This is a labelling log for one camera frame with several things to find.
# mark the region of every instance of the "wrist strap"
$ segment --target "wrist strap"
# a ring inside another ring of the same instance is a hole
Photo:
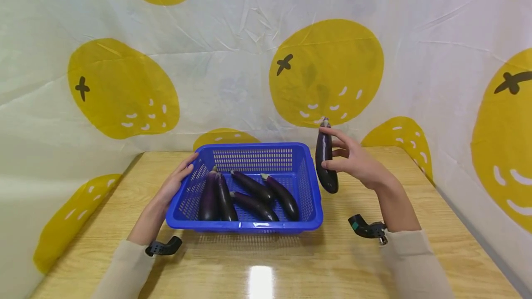
[[[148,254],[150,257],[152,257],[153,254],[158,256],[171,256],[172,254],[176,253],[179,247],[181,247],[182,243],[183,241],[176,236],[172,237],[167,244],[153,241],[150,246],[147,247],[146,254]]]

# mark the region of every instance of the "black wrist mount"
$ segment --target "black wrist mount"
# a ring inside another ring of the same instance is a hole
[[[363,238],[376,239],[378,238],[381,245],[388,243],[384,230],[386,225],[383,222],[375,222],[368,225],[360,214],[351,216],[348,220],[349,225],[353,228],[354,232]]]
[[[172,254],[176,253],[179,247],[181,247],[182,243],[183,241],[176,236],[172,237],[167,244],[153,241],[146,249],[146,254],[148,254],[150,257],[152,257],[153,254],[158,256],[171,256]]]

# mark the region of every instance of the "purple eggplant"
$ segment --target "purple eggplant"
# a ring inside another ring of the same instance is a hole
[[[218,206],[220,207],[220,219],[222,221],[238,221],[235,206],[232,204],[230,190],[227,188],[225,177],[220,172],[216,174],[218,184]]]
[[[253,215],[258,216],[261,221],[266,222],[278,222],[279,217],[273,212],[273,210],[264,202],[258,198],[250,197],[249,195],[232,191],[230,193],[233,201]]]
[[[331,127],[329,118],[321,122],[321,127]],[[318,142],[316,142],[316,173],[320,180],[321,186],[331,194],[338,192],[338,174],[336,171],[326,170],[321,167],[321,163],[333,159],[333,139],[329,134],[318,133]]]
[[[258,183],[239,171],[231,171],[231,176],[241,184],[244,190],[246,190],[252,196],[258,198],[260,201],[271,205],[275,199],[273,191],[265,185]]]
[[[297,206],[296,199],[293,195],[286,189],[286,187],[281,185],[279,181],[273,179],[272,176],[269,176],[268,174],[261,174],[260,176],[266,181],[266,186],[270,187],[276,195],[287,218],[290,219],[290,221],[299,221],[299,207]]]
[[[217,221],[220,219],[216,174],[216,167],[207,173],[205,187],[203,187],[203,192],[199,199],[198,219],[200,221]]]

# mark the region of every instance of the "beige sleeve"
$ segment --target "beige sleeve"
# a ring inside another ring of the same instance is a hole
[[[388,232],[382,257],[402,299],[454,298],[451,286],[423,230]]]
[[[146,247],[121,241],[91,299],[137,299],[155,262]]]

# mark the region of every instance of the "black cross mark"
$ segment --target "black cross mark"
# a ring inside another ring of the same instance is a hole
[[[512,95],[517,95],[520,90],[518,83],[532,80],[532,72],[521,72],[515,75],[505,72],[502,77],[504,82],[496,88],[494,94],[508,89]]]
[[[287,55],[283,60],[277,60],[277,65],[279,65],[279,69],[277,69],[277,76],[281,74],[283,69],[291,69],[292,67],[290,64],[288,64],[288,61],[290,61],[294,56],[292,54]]]
[[[85,77],[81,76],[79,78],[79,84],[75,87],[75,89],[81,94],[81,99],[85,102],[85,93],[90,92],[89,86],[85,85]]]

